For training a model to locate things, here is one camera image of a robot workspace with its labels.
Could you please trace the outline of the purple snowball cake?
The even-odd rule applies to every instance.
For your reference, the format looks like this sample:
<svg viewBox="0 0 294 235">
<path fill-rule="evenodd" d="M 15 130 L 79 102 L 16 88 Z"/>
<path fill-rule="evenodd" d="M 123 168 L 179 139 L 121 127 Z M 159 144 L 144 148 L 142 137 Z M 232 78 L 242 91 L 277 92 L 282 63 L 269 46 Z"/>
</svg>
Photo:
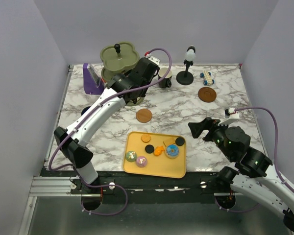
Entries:
<svg viewBox="0 0 294 235">
<path fill-rule="evenodd" d="M 147 158 L 145 156 L 139 156 L 136 159 L 136 165 L 138 167 L 145 167 L 148 164 Z"/>
</svg>

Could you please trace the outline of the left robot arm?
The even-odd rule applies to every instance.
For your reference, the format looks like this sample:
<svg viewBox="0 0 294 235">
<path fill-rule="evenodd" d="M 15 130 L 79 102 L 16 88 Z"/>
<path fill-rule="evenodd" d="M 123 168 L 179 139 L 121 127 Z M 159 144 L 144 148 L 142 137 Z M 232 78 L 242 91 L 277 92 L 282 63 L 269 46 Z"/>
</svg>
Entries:
<svg viewBox="0 0 294 235">
<path fill-rule="evenodd" d="M 91 163 L 93 153 L 87 144 L 116 111 L 145 96 L 146 85 L 156 76 L 159 64 L 160 60 L 154 56 L 142 57 L 133 69 L 114 75 L 101 96 L 78 120 L 67 128 L 55 129 L 59 150 L 82 177 L 82 188 L 87 193 L 94 193 L 99 187 L 98 173 Z"/>
</svg>

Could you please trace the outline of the black cream mug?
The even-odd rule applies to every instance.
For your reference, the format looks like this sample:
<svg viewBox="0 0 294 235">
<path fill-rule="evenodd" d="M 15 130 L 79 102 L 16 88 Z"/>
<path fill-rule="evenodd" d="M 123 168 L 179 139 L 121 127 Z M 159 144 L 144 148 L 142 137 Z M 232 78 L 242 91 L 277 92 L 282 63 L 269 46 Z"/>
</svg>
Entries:
<svg viewBox="0 0 294 235">
<path fill-rule="evenodd" d="M 158 72 L 158 80 L 160 80 L 164 74 L 167 72 L 168 68 L 161 68 Z M 172 86 L 172 72 L 169 70 L 168 74 L 165 76 L 165 78 L 158 83 L 159 87 L 162 89 L 170 88 Z"/>
</svg>

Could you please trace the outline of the black patterned sandwich cookie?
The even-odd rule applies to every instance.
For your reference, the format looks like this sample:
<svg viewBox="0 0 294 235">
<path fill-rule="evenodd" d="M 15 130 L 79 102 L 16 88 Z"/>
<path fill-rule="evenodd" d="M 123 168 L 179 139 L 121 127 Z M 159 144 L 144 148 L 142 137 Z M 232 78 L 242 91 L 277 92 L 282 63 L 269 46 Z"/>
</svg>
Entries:
<svg viewBox="0 0 294 235">
<path fill-rule="evenodd" d="M 183 146 L 185 144 L 185 139 L 183 137 L 178 137 L 175 140 L 175 144 L 177 146 Z"/>
</svg>

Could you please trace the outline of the green tiered cake stand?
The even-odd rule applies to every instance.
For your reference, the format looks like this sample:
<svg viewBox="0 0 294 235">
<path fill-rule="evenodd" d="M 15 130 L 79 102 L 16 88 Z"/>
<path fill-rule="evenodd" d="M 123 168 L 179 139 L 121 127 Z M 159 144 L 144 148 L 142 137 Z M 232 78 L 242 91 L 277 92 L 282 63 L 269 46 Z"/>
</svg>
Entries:
<svg viewBox="0 0 294 235">
<path fill-rule="evenodd" d="M 130 82 L 127 76 L 141 59 L 134 45 L 131 42 L 119 42 L 107 46 L 100 52 L 100 58 L 103 62 L 101 76 L 106 82 L 104 91 L 100 96 L 101 100 L 117 95 L 118 98 L 124 99 L 125 104 L 140 102 L 146 93 L 145 89 L 119 94 L 130 90 Z"/>
</svg>

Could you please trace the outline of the rectangular beige biscuit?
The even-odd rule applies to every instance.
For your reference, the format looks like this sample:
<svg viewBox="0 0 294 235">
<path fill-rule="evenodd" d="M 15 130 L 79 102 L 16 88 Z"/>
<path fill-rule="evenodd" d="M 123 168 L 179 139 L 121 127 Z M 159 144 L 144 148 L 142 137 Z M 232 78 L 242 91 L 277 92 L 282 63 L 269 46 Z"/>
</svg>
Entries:
<svg viewBox="0 0 294 235">
<path fill-rule="evenodd" d="M 167 147 L 169 145 L 172 145 L 172 144 L 175 144 L 175 139 L 173 137 L 170 137 L 168 139 L 165 139 L 163 141 L 163 144 L 165 145 L 165 147 Z"/>
</svg>

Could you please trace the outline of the dark wooden coaster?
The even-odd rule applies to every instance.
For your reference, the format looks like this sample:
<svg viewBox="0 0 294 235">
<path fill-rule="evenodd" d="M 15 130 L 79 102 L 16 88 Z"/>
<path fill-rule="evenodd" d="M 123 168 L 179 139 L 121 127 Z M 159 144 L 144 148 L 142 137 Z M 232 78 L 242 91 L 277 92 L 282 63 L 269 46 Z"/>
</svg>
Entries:
<svg viewBox="0 0 294 235">
<path fill-rule="evenodd" d="M 202 87 L 198 91 L 198 98 L 203 102 L 210 103 L 215 101 L 217 94 L 214 89 L 210 87 Z"/>
</svg>

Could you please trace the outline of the light wooden coaster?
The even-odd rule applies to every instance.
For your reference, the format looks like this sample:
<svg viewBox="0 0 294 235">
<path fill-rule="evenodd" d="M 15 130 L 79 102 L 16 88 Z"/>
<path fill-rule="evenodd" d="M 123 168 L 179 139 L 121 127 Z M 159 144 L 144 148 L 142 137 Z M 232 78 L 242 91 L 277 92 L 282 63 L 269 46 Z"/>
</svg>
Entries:
<svg viewBox="0 0 294 235">
<path fill-rule="evenodd" d="M 152 119 L 152 112 L 149 109 L 140 109 L 136 113 L 137 121 L 147 123 Z"/>
</svg>

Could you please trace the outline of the orange fish cookie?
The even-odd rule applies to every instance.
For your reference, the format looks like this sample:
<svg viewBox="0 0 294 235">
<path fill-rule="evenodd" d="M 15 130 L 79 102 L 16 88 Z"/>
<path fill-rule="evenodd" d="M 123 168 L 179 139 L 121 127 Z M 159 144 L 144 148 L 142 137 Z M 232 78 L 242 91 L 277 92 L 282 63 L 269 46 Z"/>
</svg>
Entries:
<svg viewBox="0 0 294 235">
<path fill-rule="evenodd" d="M 164 147 L 163 146 L 158 146 L 158 147 L 156 147 L 155 148 L 155 150 L 154 150 L 154 155 L 155 156 L 159 156 L 159 155 L 161 155 L 162 154 L 162 152 L 164 152 L 165 150 L 164 150 Z"/>
</svg>

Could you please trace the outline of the purple box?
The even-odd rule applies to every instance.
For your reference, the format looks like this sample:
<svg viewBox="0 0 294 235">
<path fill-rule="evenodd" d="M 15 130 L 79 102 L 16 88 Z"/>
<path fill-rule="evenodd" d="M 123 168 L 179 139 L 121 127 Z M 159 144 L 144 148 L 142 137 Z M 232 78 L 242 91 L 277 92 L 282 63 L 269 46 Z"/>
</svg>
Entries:
<svg viewBox="0 0 294 235">
<path fill-rule="evenodd" d="M 89 63 L 83 64 L 83 88 L 89 95 L 101 95 L 104 90 L 103 80 Z"/>
</svg>

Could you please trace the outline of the yellow serving tray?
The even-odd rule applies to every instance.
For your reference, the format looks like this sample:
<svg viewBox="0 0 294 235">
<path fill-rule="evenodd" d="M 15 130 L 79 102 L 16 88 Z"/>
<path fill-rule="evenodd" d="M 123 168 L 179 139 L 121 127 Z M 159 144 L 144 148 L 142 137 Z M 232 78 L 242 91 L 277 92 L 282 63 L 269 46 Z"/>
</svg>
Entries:
<svg viewBox="0 0 294 235">
<path fill-rule="evenodd" d="M 151 136 L 150 142 L 142 142 L 142 134 L 149 134 Z M 174 159 L 169 158 L 165 151 L 162 152 L 162 154 L 159 156 L 155 156 L 154 153 L 149 154 L 145 152 L 145 146 L 148 144 L 153 145 L 154 149 L 158 146 L 163 146 L 164 150 L 166 150 L 163 141 L 170 137 L 176 139 L 179 136 L 144 132 L 131 132 L 128 134 L 123 161 L 124 171 L 132 174 L 169 177 L 176 179 L 184 177 L 186 173 L 186 142 L 183 146 L 178 146 L 179 155 Z M 138 167 L 136 165 L 136 161 L 128 162 L 125 159 L 125 155 L 128 151 L 135 151 L 137 153 L 137 157 L 145 156 L 147 158 L 148 164 L 145 167 Z"/>
</svg>

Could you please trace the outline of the round orange biscuit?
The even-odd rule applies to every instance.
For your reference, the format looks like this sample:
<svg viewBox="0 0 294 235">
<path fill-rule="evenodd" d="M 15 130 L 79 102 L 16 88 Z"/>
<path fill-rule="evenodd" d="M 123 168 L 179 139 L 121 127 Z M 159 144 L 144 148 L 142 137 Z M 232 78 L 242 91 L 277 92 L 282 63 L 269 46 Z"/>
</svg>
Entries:
<svg viewBox="0 0 294 235">
<path fill-rule="evenodd" d="M 141 140 L 142 142 L 145 142 L 145 143 L 150 142 L 151 136 L 149 134 L 142 134 Z"/>
</svg>

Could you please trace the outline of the toy car blue wheels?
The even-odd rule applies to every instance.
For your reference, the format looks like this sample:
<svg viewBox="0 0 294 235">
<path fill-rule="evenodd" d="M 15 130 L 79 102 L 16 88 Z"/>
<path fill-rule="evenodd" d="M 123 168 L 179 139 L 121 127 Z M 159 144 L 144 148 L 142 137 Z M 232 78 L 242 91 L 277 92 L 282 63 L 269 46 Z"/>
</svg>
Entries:
<svg viewBox="0 0 294 235">
<path fill-rule="evenodd" d="M 204 86 L 211 86 L 215 83 L 214 79 L 211 78 L 211 73 L 204 70 L 201 74 L 200 74 L 200 78 L 203 78 L 203 85 Z"/>
</svg>

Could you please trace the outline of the dark blue mug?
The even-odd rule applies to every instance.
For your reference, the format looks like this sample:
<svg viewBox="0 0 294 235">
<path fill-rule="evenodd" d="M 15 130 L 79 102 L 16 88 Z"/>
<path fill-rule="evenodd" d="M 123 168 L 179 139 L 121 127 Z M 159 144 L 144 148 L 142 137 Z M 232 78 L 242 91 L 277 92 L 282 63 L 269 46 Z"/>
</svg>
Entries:
<svg viewBox="0 0 294 235">
<path fill-rule="evenodd" d="M 90 106 L 89 106 L 89 107 L 86 107 L 86 108 L 84 108 L 84 109 L 81 111 L 81 115 L 84 115 L 84 113 L 85 113 L 85 112 L 87 112 L 89 108 L 90 108 Z"/>
</svg>

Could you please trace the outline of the green snowball cake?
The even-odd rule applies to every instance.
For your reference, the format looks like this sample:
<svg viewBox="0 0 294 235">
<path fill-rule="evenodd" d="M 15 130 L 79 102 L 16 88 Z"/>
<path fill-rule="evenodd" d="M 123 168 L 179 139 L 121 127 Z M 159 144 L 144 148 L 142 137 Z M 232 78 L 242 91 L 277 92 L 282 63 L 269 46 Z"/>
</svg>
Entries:
<svg viewBox="0 0 294 235">
<path fill-rule="evenodd" d="M 137 153 L 135 151 L 128 151 L 125 155 L 125 159 L 128 162 L 134 162 L 137 159 Z"/>
</svg>

